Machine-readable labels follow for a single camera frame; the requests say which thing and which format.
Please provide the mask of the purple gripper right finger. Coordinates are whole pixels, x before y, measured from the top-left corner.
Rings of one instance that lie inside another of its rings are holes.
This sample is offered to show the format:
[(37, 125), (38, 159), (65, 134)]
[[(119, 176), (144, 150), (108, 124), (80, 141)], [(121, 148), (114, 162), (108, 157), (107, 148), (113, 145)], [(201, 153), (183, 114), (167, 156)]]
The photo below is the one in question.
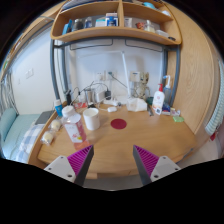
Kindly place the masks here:
[(150, 184), (180, 170), (180, 167), (167, 156), (158, 157), (137, 145), (133, 146), (133, 157), (143, 185)]

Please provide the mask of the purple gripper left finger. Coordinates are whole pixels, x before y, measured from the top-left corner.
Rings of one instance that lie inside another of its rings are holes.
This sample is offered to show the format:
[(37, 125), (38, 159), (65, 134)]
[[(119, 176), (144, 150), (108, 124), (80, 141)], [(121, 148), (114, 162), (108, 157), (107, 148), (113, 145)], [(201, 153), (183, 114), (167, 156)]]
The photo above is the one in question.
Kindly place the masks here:
[(90, 145), (68, 157), (60, 155), (45, 168), (45, 171), (82, 186), (93, 155), (94, 147)]

